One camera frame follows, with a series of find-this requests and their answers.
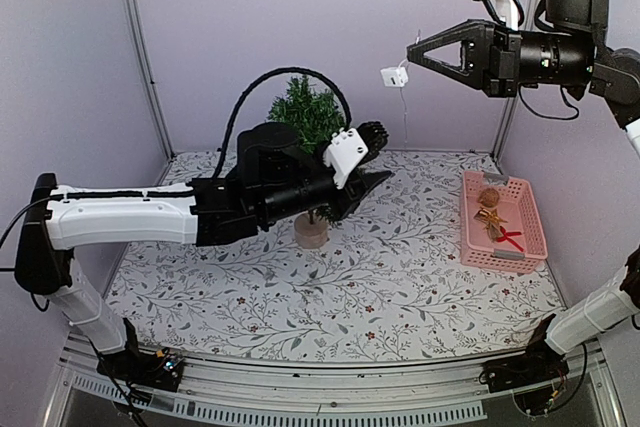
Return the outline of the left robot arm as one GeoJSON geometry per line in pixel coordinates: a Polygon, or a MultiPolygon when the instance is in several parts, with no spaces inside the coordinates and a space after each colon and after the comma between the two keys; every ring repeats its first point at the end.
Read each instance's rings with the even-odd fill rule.
{"type": "Polygon", "coordinates": [[[310,154],[291,126],[270,121],[241,133],[227,129],[223,145],[235,149],[235,166],[217,167],[211,176],[187,183],[89,190],[44,173],[30,203],[10,222],[19,230],[14,279],[58,306],[126,380],[141,380],[149,362],[138,351],[135,329],[88,281],[74,254],[77,247],[151,241],[229,245],[319,207],[344,219],[388,178],[387,172],[364,170],[387,140],[385,127],[369,121],[339,129],[310,154]]]}

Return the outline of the white battery box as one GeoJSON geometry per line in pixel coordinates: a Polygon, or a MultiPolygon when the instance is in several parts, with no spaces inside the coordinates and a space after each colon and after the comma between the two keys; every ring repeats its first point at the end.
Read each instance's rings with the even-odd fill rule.
{"type": "Polygon", "coordinates": [[[405,66],[386,67],[380,70],[385,87],[404,88],[409,82],[409,75],[405,66]]]}

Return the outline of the small green christmas tree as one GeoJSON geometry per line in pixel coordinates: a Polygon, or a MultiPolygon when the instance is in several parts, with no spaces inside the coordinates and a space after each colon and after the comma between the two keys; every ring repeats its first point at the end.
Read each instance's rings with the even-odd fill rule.
{"type": "MultiPolygon", "coordinates": [[[[316,148],[346,126],[331,90],[316,91],[307,75],[293,76],[287,81],[282,96],[274,98],[268,121],[286,123],[294,128],[302,150],[314,154],[316,148]]],[[[300,214],[294,220],[294,236],[303,249],[318,249],[329,240],[329,227],[335,215],[328,205],[300,214]]]]}

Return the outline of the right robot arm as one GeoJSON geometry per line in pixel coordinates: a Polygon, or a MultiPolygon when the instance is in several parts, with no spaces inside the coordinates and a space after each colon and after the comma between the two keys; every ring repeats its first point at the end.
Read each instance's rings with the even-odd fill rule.
{"type": "Polygon", "coordinates": [[[469,19],[406,49],[408,62],[490,98],[559,87],[566,107],[604,100],[630,144],[639,145],[639,53],[607,44],[610,0],[539,0],[534,30],[521,27],[518,0],[481,2],[489,19],[469,19]]]}

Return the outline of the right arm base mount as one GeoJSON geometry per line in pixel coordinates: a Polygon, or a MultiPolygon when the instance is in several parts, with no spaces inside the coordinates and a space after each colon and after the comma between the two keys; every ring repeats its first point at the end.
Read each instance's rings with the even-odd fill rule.
{"type": "Polygon", "coordinates": [[[515,404],[521,412],[541,416],[549,414],[555,406],[565,390],[568,373],[563,354],[557,354],[544,342],[536,342],[520,355],[485,362],[478,381],[495,393],[558,380],[556,386],[551,384],[515,395],[515,404]]]}

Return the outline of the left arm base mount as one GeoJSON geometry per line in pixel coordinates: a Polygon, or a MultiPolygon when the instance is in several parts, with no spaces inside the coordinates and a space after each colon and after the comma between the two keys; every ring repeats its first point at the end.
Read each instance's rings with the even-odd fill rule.
{"type": "Polygon", "coordinates": [[[129,350],[115,354],[98,353],[98,372],[127,384],[177,392],[183,371],[184,357],[163,348],[155,353],[129,350]]]}

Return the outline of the pink plastic basket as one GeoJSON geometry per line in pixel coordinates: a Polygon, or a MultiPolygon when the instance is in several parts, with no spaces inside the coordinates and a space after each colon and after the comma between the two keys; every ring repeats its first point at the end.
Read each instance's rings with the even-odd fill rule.
{"type": "Polygon", "coordinates": [[[467,266],[505,272],[528,274],[548,256],[546,238],[530,183],[524,179],[466,170],[462,174],[460,193],[460,255],[467,266]],[[500,192],[501,200],[494,209],[507,220],[501,227],[507,231],[520,231],[516,241],[524,252],[509,243],[493,243],[487,236],[485,223],[474,215],[482,208],[478,194],[487,187],[500,192]]]}

